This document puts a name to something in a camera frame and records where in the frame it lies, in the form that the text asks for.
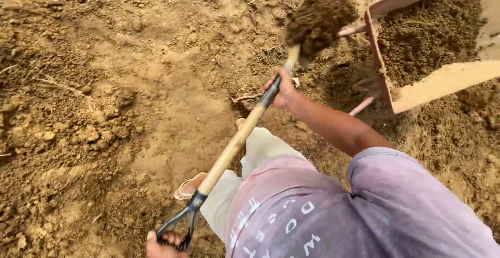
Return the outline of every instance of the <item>purple t-shirt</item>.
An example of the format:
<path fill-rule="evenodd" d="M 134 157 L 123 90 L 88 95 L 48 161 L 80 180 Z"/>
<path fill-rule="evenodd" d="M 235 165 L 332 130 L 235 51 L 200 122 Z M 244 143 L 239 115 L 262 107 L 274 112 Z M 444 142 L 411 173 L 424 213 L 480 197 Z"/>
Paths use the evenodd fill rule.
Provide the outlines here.
<path fill-rule="evenodd" d="M 491 230 L 410 156 L 374 147 L 349 166 L 352 193 L 280 156 L 233 198 L 226 257 L 500 257 Z"/>

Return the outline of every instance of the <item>forearm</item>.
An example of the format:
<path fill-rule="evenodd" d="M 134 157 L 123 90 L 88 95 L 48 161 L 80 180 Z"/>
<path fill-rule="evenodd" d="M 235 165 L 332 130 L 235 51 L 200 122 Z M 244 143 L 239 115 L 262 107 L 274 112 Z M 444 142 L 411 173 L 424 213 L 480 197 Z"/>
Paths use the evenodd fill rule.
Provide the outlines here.
<path fill-rule="evenodd" d="M 344 112 L 311 102 L 298 92 L 290 99 L 288 110 L 335 148 L 351 157 L 370 147 L 393 148 L 384 137 L 363 121 Z"/>

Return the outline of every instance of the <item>sandal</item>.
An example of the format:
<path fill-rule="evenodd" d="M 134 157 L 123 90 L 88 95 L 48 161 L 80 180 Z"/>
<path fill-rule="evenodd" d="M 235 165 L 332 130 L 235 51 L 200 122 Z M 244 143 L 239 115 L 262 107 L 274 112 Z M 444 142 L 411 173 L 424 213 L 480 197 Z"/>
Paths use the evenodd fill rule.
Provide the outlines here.
<path fill-rule="evenodd" d="M 198 178 L 201 175 L 208 175 L 208 173 L 201 172 L 198 175 L 196 175 L 195 177 L 193 177 L 193 178 L 191 178 L 189 180 L 184 181 L 184 183 L 180 184 L 180 187 L 178 187 L 176 189 L 176 191 L 173 193 L 173 197 L 175 197 L 178 200 L 190 199 L 195 192 L 183 192 L 182 191 L 183 187 L 184 187 L 184 185 L 186 185 L 187 183 L 192 182 L 194 179 Z"/>

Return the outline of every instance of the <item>loose dirt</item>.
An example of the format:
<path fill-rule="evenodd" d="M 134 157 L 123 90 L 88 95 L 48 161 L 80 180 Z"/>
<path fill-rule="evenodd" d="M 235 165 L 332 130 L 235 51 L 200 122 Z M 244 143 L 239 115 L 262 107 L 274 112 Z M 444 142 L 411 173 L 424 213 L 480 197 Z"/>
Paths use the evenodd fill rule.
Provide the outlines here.
<path fill-rule="evenodd" d="M 378 46 L 391 84 L 410 85 L 445 64 L 474 61 L 481 12 L 480 0 L 421 0 L 390 12 Z"/>
<path fill-rule="evenodd" d="M 314 60 L 337 42 L 337 33 L 359 18 L 350 0 L 304 0 L 286 25 L 286 44 L 301 45 L 301 55 Z"/>
<path fill-rule="evenodd" d="M 352 1 L 364 11 L 372 0 Z M 210 169 L 255 103 L 229 96 L 255 95 L 284 62 L 278 38 L 301 2 L 0 0 L 0 257 L 144 257 L 147 231 L 184 207 L 174 190 Z M 372 74 L 365 40 L 322 51 L 297 72 L 300 91 L 355 107 L 367 92 L 353 86 Z M 359 115 L 496 237 L 499 85 Z M 261 126 L 347 185 L 348 157 L 303 123 L 271 108 Z M 191 245 L 194 257 L 224 255 L 202 217 Z"/>

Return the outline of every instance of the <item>white pants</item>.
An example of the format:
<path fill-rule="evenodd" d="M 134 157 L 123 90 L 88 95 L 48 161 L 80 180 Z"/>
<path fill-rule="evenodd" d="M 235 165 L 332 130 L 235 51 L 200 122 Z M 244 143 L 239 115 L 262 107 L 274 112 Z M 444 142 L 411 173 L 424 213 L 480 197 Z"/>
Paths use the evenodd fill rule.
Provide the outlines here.
<path fill-rule="evenodd" d="M 241 177 L 236 176 L 232 170 L 224 174 L 200 208 L 203 217 L 210 228 L 224 241 L 226 220 L 229 214 L 229 205 L 243 181 L 259 168 L 267 159 L 281 154 L 293 154 L 303 159 L 302 153 L 294 150 L 280 138 L 272 135 L 266 128 L 256 127 L 247 139 L 247 154 L 241 159 L 243 167 Z"/>

